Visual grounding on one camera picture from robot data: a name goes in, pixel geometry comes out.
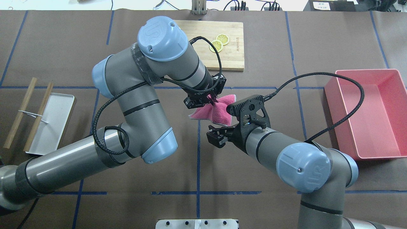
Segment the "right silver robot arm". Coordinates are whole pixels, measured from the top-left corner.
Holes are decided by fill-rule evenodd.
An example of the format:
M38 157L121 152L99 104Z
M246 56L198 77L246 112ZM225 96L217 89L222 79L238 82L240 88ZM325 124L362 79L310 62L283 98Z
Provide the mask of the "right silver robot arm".
M301 192L299 229L391 229L374 221L343 216L345 190L358 179L353 158L336 149L301 142L255 121L215 128L209 126L208 142L222 148L226 142L275 172Z

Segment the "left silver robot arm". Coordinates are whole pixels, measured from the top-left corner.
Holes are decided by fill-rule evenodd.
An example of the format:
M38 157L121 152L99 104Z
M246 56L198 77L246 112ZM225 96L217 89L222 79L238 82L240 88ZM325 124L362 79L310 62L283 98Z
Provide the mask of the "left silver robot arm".
M109 100L96 113L91 135L19 166L2 166L2 216L133 158L148 164L167 158L177 142L154 85L178 85L192 109L213 103L226 82L221 72L210 74L185 32L166 16L149 19L137 42L96 64L92 76Z

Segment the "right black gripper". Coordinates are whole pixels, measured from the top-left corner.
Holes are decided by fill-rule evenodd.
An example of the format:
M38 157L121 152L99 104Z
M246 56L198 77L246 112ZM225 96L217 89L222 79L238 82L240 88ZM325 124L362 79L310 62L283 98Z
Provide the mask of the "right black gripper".
M208 142L219 149L225 146L228 138L228 142L232 142L238 149L246 150L247 133L241 125L220 128L209 125L206 136Z

